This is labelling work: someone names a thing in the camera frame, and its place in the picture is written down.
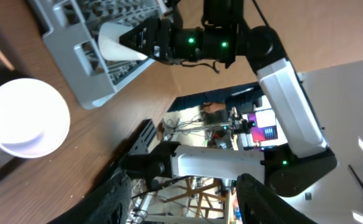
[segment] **wooden desk surface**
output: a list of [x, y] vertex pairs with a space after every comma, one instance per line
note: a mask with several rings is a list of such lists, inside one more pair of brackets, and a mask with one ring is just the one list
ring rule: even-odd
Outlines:
[[0, 183], [0, 223], [47, 223], [81, 200], [143, 119], [162, 119], [176, 88], [169, 68], [155, 63], [102, 108], [85, 110], [41, 41], [24, 0], [0, 0], [0, 33], [16, 55], [10, 58], [16, 69], [54, 86], [71, 113], [70, 132], [59, 149], [27, 161]]

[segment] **white paper cup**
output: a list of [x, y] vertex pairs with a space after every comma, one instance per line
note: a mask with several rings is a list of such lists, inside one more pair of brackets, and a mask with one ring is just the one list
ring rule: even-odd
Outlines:
[[99, 48], [101, 55], [106, 60], [144, 60], [146, 55], [136, 52], [119, 43], [119, 37], [132, 28], [116, 24], [114, 22], [104, 23], [99, 31]]
[[61, 146], [70, 128], [70, 112], [59, 92], [33, 78], [0, 86], [0, 149], [21, 158], [37, 158]]

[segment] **black cable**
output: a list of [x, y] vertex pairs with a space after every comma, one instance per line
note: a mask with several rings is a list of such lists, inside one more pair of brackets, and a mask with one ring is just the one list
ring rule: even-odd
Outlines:
[[[138, 212], [138, 211], [145, 212], [145, 217], [143, 217], [142, 215], [136, 214], [136, 212]], [[133, 214], [134, 217], [140, 217], [142, 219], [142, 221], [140, 223], [144, 222], [144, 220], [149, 216], [149, 213], [146, 210], [143, 210], [143, 209], [134, 208], [133, 212], [134, 212], [134, 214]]]
[[200, 132], [202, 130], [183, 130], [181, 128], [184, 128], [184, 127], [187, 127], [188, 125], [200, 125], [200, 124], [195, 124], [195, 123], [198, 123], [198, 122], [203, 122], [204, 121], [204, 117], [202, 118], [197, 118], [195, 119], [197, 116], [201, 115], [201, 113], [198, 113], [197, 115], [195, 115], [190, 121], [184, 121], [184, 122], [181, 122], [180, 124], [178, 125], [175, 125], [175, 123], [173, 122], [172, 119], [168, 119], [167, 122], [165, 123], [165, 125], [167, 126], [167, 128], [170, 128], [173, 130], [174, 133], [182, 133], [184, 135], [188, 135], [188, 134], [193, 134], [194, 132]]
[[270, 27], [270, 26], [269, 26], [269, 23], [267, 22], [266, 18], [265, 18], [265, 17], [264, 17], [264, 15], [263, 15], [262, 11], [260, 10], [259, 5], [257, 4], [256, 0], [252, 0], [252, 2], [254, 2], [254, 5], [255, 5], [255, 7], [256, 7], [256, 10], [257, 10], [257, 12], [259, 13], [259, 15], [261, 16], [261, 18], [262, 18], [262, 20], [263, 20], [264, 24], [265, 24], [267, 27]]
[[188, 60], [182, 60], [180, 62], [180, 65], [183, 66], [183, 67], [189, 67], [189, 68], [193, 68], [193, 67], [196, 67], [196, 66], [199, 66], [199, 65], [204, 65], [204, 66], [208, 66], [209, 68], [212, 68], [214, 70], [214, 72], [216, 72], [217, 74], [220, 74], [220, 71], [216, 69], [216, 62], [218, 62], [219, 60], [215, 60], [212, 64], [212, 66], [208, 63], [198, 63], [198, 64], [193, 64], [193, 65], [186, 65], [186, 64], [183, 64], [183, 62], [188, 62]]
[[206, 140], [211, 141], [214, 136], [214, 131], [206, 131], [205, 136], [206, 136]]

